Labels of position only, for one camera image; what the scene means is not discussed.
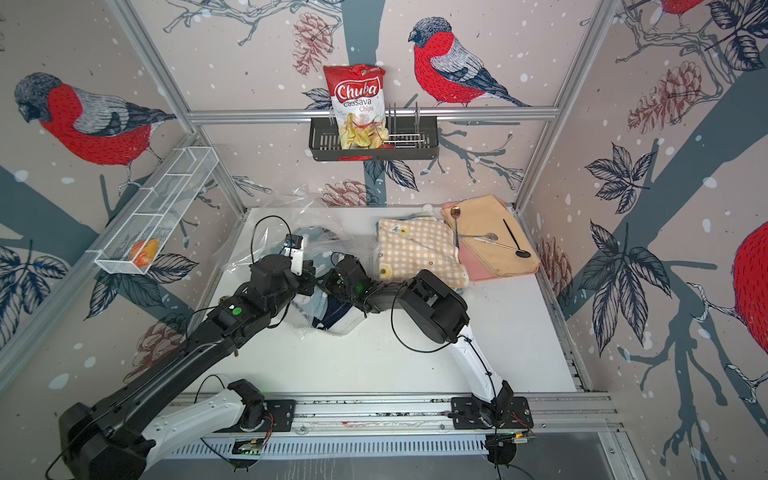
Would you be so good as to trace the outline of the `light blue bear blanket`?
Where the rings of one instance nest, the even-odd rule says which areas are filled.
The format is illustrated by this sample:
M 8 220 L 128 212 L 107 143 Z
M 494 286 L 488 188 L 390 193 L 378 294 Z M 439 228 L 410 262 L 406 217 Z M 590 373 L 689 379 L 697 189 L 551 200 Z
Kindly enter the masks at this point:
M 312 327 L 312 319 L 321 318 L 326 312 L 328 297 L 322 291 L 322 277 L 333 268 L 338 260 L 344 256 L 349 256 L 349 253 L 347 253 L 347 242 L 328 228 L 311 226 L 300 229 L 298 234 L 306 237 L 304 259 L 314 262 L 316 269 L 315 288 L 311 296 L 297 295 L 292 300 L 287 322 L 296 330 L 298 335 L 304 337 L 310 330 L 320 331 Z

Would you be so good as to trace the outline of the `beige checkered blanket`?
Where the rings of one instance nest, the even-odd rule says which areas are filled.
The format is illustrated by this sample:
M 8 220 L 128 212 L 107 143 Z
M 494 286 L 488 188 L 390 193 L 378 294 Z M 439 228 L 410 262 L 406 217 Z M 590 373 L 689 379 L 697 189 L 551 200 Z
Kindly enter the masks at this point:
M 454 290 L 469 284 L 453 231 L 433 217 L 381 219 L 377 223 L 378 278 L 403 281 L 428 270 Z

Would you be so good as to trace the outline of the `clear plastic vacuum bag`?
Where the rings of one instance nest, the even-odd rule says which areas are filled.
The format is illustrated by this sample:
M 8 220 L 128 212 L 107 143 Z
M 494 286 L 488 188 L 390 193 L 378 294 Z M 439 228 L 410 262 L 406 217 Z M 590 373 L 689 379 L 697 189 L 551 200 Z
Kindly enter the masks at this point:
M 348 289 L 340 284 L 338 268 L 357 258 L 373 272 L 372 227 L 356 233 L 320 196 L 297 190 L 277 195 L 251 211 L 243 237 L 226 264 L 225 276 L 241 284 L 251 277 L 251 265 L 269 256 L 284 257 L 286 269 L 313 282 L 313 291 L 298 294 L 290 303 L 287 324 L 300 336 L 314 330 L 336 337 L 351 333 L 366 315 L 352 305 Z

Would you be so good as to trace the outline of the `navy blue star blanket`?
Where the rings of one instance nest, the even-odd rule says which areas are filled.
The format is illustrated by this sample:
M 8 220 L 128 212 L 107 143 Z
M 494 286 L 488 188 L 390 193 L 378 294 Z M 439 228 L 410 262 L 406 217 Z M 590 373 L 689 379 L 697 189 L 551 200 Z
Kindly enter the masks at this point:
M 329 297 L 325 314 L 321 318 L 313 318 L 312 327 L 330 335 L 344 336 L 363 319 L 363 313 L 354 305 Z

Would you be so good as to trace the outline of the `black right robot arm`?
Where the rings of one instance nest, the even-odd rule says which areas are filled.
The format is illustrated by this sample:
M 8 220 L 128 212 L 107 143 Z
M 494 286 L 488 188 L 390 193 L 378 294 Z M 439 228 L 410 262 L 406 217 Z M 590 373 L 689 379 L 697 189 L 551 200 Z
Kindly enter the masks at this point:
M 413 353 L 428 355 L 448 349 L 470 385 L 469 411 L 459 411 L 472 426 L 508 428 L 514 417 L 514 391 L 495 372 L 478 346 L 470 326 L 465 300 L 429 270 L 399 282 L 371 279 L 359 260 L 346 256 L 318 280 L 333 306 L 354 307 L 365 316 L 404 311 L 420 332 L 435 343 L 425 350 L 406 345 Z

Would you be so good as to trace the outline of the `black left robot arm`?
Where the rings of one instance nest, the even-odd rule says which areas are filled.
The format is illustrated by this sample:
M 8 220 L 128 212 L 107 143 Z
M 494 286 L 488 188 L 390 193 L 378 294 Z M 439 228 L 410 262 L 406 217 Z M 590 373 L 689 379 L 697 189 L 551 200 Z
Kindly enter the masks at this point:
M 76 403 L 59 418 L 61 459 L 76 479 L 138 479 L 156 461 L 210 433 L 236 426 L 272 430 L 264 395 L 241 379 L 224 392 L 171 415 L 163 410 L 193 381 L 267 329 L 298 295 L 314 292 L 310 260 L 300 273 L 289 257 L 251 264 L 249 281 L 210 309 L 175 350 L 93 406 Z

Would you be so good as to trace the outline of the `red cassava chips bag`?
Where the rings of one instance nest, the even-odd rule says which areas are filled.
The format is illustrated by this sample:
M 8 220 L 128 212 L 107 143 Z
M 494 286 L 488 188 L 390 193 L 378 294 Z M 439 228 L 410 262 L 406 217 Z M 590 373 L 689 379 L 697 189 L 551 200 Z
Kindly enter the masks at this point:
M 332 111 L 343 150 L 380 149 L 389 140 L 379 66 L 324 66 Z

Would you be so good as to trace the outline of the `rainbow metallic spoon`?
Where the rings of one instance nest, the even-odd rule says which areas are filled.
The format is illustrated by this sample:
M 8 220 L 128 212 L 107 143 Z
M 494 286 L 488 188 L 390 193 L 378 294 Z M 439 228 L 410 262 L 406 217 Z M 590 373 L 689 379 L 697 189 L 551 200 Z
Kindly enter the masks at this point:
M 458 205 L 453 205 L 450 208 L 450 215 L 453 219 L 453 231 L 454 231 L 454 243 L 457 250 L 460 249 L 460 235 L 458 231 L 458 219 L 461 215 L 461 209 Z

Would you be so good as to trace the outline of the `orange item in basket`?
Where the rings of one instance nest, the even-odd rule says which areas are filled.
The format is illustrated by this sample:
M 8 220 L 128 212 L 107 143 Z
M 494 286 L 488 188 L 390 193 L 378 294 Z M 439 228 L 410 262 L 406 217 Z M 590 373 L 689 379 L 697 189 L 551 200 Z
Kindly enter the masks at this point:
M 139 241 L 131 247 L 129 260 L 139 269 L 148 268 L 157 255 L 159 244 L 159 239 Z

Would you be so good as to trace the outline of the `silver spoon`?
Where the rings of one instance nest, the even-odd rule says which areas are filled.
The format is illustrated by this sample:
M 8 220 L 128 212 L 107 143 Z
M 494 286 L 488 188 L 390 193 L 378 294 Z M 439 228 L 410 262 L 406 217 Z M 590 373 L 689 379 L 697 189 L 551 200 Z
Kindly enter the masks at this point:
M 489 240 L 489 241 L 497 241 L 498 236 L 492 232 L 488 232 L 483 235 L 470 235 L 470 234 L 460 234 L 461 238 L 470 238 L 470 239 L 476 239 L 476 240 Z

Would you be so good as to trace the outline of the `black spoon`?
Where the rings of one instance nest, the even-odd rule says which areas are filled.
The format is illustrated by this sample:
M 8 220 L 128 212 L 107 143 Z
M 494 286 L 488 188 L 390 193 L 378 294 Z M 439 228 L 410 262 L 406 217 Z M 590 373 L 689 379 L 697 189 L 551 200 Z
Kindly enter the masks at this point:
M 520 258 L 530 259 L 532 257 L 532 250 L 519 223 L 514 218 L 507 217 L 503 217 L 502 222 L 516 249 L 515 254 Z

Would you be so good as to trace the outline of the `dark grey wall rack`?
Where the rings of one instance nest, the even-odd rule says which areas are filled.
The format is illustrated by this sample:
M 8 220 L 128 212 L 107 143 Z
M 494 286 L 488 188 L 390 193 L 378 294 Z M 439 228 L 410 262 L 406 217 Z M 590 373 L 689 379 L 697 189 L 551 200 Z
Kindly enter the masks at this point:
M 388 107 L 381 121 L 366 125 L 352 115 L 341 124 L 334 116 L 313 118 L 309 150 L 316 161 L 431 160 L 439 150 L 438 121 L 418 107 L 408 115 Z

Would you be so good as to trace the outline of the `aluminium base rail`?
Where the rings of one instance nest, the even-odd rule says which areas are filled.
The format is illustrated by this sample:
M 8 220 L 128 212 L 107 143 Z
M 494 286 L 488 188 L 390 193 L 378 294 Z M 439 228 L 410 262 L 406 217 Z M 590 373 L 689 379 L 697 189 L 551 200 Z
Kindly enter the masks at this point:
M 406 435 L 477 433 L 607 433 L 624 425 L 602 393 L 530 393 L 502 409 L 498 427 L 492 407 L 468 394 L 289 394 L 265 400 L 261 431 L 294 435 Z

